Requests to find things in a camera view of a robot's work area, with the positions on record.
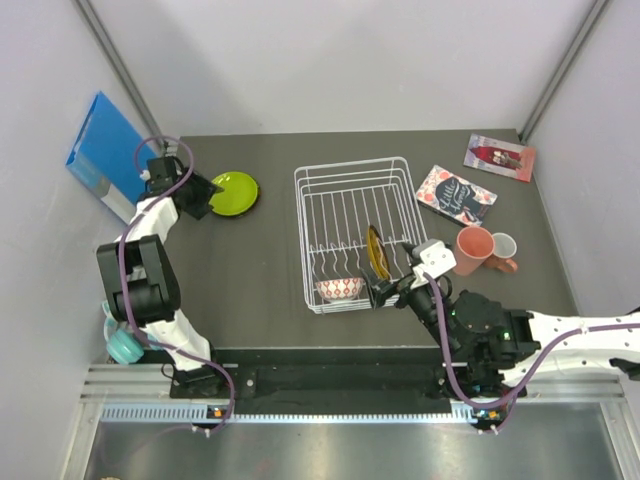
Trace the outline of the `teal object behind arm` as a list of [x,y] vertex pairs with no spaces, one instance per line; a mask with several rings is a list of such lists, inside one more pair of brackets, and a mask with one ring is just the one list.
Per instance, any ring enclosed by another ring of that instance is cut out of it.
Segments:
[[109,356],[121,365],[139,362],[145,353],[142,343],[127,323],[114,317],[106,300],[101,303],[101,308],[105,315],[103,337]]

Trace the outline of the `yellow plate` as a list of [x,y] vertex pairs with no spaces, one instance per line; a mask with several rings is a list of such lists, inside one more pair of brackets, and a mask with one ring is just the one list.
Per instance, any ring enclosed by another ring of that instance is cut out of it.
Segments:
[[368,226],[366,241],[369,261],[373,271],[380,279],[389,281],[391,279],[391,273],[386,250],[381,236],[374,225]]

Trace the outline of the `red patterned white bowl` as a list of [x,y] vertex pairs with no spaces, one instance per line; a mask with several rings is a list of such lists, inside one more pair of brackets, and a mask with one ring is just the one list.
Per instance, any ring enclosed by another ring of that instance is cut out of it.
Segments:
[[329,303],[352,301],[360,296],[364,287],[362,277],[323,280],[315,283],[317,293]]

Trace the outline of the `pink plastic cup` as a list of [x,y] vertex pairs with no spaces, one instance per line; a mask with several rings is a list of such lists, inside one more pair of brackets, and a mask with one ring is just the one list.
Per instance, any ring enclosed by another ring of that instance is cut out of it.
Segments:
[[454,245],[456,266],[453,271],[460,276],[468,276],[479,268],[495,250],[492,234],[477,226],[468,226],[460,230]]

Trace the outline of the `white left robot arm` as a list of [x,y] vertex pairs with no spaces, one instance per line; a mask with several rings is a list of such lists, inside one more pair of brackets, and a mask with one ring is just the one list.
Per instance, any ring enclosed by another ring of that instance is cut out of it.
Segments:
[[97,251],[106,301],[116,321],[127,322],[140,341],[169,355],[172,397],[213,397],[229,386],[227,374],[213,363],[214,348],[181,309],[164,243],[181,215],[209,215],[209,201],[221,189],[175,156],[149,160],[142,177],[145,190],[125,232]]

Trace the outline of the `black plate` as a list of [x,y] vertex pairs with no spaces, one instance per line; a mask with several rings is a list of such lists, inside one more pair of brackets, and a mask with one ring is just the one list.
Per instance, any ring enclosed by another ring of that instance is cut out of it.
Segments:
[[262,195],[262,187],[258,180],[255,180],[256,183],[256,199],[254,202],[254,207],[257,207],[260,203],[261,195]]

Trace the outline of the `white wire dish rack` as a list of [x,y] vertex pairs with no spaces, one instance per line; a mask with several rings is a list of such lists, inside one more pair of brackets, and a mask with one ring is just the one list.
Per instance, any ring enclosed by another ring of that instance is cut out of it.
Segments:
[[388,157],[302,166],[294,171],[304,300],[315,314],[368,309],[365,290],[352,301],[329,303],[315,283],[362,277],[373,271],[367,229],[384,244],[391,279],[410,270],[403,242],[421,244],[427,233],[406,159]]

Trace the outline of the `lime green plate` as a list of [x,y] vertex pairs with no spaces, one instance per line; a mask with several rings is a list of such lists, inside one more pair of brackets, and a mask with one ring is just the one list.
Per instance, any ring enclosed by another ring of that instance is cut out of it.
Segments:
[[256,183],[251,175],[230,171],[216,176],[212,182],[224,188],[222,193],[214,195],[210,201],[215,214],[237,217],[247,213],[254,206]]

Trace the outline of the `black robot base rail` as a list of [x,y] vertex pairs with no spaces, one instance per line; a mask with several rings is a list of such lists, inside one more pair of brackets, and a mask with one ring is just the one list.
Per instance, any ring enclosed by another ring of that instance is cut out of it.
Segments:
[[242,413],[426,410],[456,397],[441,353],[429,347],[219,349],[209,365],[174,368],[171,395],[233,397]]

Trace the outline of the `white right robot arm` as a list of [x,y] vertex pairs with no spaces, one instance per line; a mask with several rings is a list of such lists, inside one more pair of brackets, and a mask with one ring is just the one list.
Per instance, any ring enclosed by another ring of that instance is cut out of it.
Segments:
[[554,316],[507,309],[463,290],[450,299],[440,280],[456,265],[441,241],[406,243],[410,271],[390,277],[386,250],[372,241],[373,270],[362,275],[372,308],[389,299],[410,308],[440,347],[444,384],[459,398],[519,392],[534,377],[587,372],[639,378],[639,314],[614,317]]

